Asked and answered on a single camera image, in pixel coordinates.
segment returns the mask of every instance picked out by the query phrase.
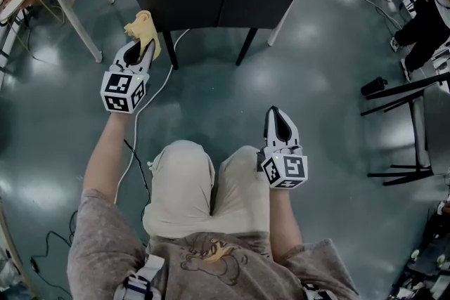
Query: black and white qr marker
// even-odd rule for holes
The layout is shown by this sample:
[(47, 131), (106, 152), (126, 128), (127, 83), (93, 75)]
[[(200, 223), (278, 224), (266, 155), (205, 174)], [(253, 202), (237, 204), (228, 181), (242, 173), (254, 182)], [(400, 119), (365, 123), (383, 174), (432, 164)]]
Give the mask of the black and white qr marker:
[(117, 52), (109, 71), (103, 75), (100, 94), (107, 111), (131, 114), (145, 96), (155, 40), (142, 56), (140, 49), (139, 41), (130, 41)]
[(266, 113), (264, 137), (266, 146), (258, 152), (257, 168), (271, 188), (293, 189), (308, 180), (308, 158), (303, 156), (297, 127), (275, 106)]

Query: cartoon graphic on shirt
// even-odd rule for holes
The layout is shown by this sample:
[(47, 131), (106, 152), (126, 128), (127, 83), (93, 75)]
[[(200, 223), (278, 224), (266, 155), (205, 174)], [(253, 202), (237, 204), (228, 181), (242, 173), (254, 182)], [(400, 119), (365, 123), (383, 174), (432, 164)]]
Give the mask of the cartoon graphic on shirt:
[(248, 262), (246, 255), (239, 254), (239, 247), (227, 242), (208, 238), (207, 233), (200, 233), (188, 242), (188, 254), (180, 264), (183, 270), (203, 271), (213, 275), (230, 286), (238, 283), (240, 266)]

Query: gray t-shirt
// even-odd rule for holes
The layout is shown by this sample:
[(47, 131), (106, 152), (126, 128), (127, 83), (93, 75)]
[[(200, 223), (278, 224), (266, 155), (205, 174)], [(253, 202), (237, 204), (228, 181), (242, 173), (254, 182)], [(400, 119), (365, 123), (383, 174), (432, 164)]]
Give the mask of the gray t-shirt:
[[(271, 258), (269, 234), (196, 233), (152, 239), (165, 264), (152, 285), (163, 299), (306, 299), (303, 284), (358, 299), (331, 240)], [(114, 204), (96, 190), (82, 195), (67, 275), (74, 299), (112, 299), (115, 289), (146, 260), (145, 247)]]

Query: glossy floor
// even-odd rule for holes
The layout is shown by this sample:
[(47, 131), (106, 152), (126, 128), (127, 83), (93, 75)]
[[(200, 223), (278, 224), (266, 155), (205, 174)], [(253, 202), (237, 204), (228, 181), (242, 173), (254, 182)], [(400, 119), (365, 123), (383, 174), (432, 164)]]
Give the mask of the glossy floor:
[[(391, 11), (383, 0), (372, 1)], [(4, 211), (45, 299), (65, 295), (31, 271), (30, 256), (44, 252), (49, 230), (70, 234), (86, 163), (108, 117), (98, 94), (103, 72), (127, 42), (123, 26), (138, 6), (135, 0), (112, 6), (77, 0), (75, 11), (102, 50), (103, 63), (94, 62), (69, 24), (57, 25), (40, 11), (32, 19), (30, 47), (44, 61), (29, 57), (17, 43), (0, 93)], [(331, 237), (362, 298), (384, 299), (418, 244), (428, 208), (446, 191), (441, 178), (391, 188), (382, 187), (382, 179), (366, 178), (369, 169), (413, 163), (407, 107), (359, 116), (373, 106), (360, 96), (362, 85), (377, 76), (403, 82), (401, 54), (388, 44), (387, 26), (394, 26), (385, 21), (362, 0), (295, 0), (274, 46), (266, 44), (269, 31), (259, 31), (240, 67), (234, 62), (247, 30), (189, 32), (177, 49), (180, 70), (141, 114), (139, 157), (151, 160), (166, 144), (185, 138), (202, 144), (217, 168), (242, 145), (262, 147), (265, 112), (279, 106), (298, 125), (309, 159), (309, 181), (292, 192), (305, 240)], [(163, 47), (149, 93), (160, 87), (169, 66)], [(143, 241), (145, 202), (135, 163), (120, 189), (119, 207)], [(65, 288), (67, 253), (67, 246), (51, 237), (49, 257), (39, 260), (41, 274)]]

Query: chair seat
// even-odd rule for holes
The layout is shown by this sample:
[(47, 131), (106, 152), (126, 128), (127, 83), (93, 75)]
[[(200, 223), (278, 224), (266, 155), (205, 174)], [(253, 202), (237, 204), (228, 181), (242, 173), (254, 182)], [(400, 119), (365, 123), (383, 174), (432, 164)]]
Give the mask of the chair seat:
[(425, 115), (423, 108), (423, 96), (413, 101), (413, 111), (411, 114), (414, 128), (414, 138), (416, 140), (416, 155), (421, 167), (430, 166), (430, 156), (426, 150), (425, 137)]

